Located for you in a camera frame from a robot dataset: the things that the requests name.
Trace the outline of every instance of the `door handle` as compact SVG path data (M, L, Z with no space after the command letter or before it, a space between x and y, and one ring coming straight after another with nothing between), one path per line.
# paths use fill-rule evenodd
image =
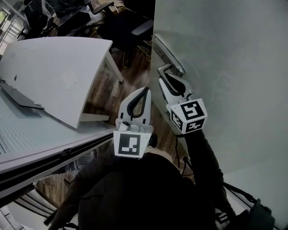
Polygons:
M153 49L157 55L164 61L164 65L157 69L161 76L164 76L165 71L170 70L172 74L181 77L185 74L184 68L178 62L176 57L171 51L164 45L160 35L155 34L153 38Z

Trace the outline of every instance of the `white table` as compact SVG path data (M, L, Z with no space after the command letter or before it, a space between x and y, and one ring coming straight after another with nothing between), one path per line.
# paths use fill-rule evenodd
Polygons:
M106 115L83 114L83 109L103 62L123 81L109 53L111 45L110 40L82 37L18 41L5 50L0 76L74 128L81 121L108 120Z

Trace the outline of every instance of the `black sleeve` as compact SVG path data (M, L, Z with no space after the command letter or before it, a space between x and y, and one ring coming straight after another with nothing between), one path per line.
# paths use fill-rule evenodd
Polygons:
M227 200L226 191L217 182L217 180L224 181L223 173L203 131L188 133L184 137L188 146L196 186L210 197L215 208L234 216L235 212Z
M118 160L119 158L114 156L114 146L112 145L105 154L94 158L77 174L49 230L58 230L78 213L81 197L112 171Z

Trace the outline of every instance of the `person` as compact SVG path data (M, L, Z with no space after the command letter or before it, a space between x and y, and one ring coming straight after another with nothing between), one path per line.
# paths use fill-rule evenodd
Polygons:
M111 146L75 177L49 230L76 213L80 230L224 229L235 212L217 159L202 130L183 136L195 184L160 155L116 157Z

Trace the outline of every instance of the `floor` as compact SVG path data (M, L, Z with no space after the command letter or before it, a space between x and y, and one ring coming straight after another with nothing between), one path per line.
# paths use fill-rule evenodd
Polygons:
M94 38L99 37L96 31L92 31L91 34L93 34L92 37ZM136 48L134 51L132 67L129 69L122 66L122 51L114 48L112 49L111 55L122 73L124 81L123 83L119 83L116 78L112 76L108 67L104 66L95 80L84 112L109 115L110 119L108 123L115 126L115 119L117 118L121 101L136 89L149 85L150 62L146 60L146 55L139 48ZM175 135L153 103L151 109L151 125L154 127L154 133L158 136L157 148L169 153L176 163ZM182 145L178 146L178 152L180 157L186 155ZM55 203L61 204L68 191L63 183L63 179L71 181L73 177L69 172L53 175L38 181L37 187Z

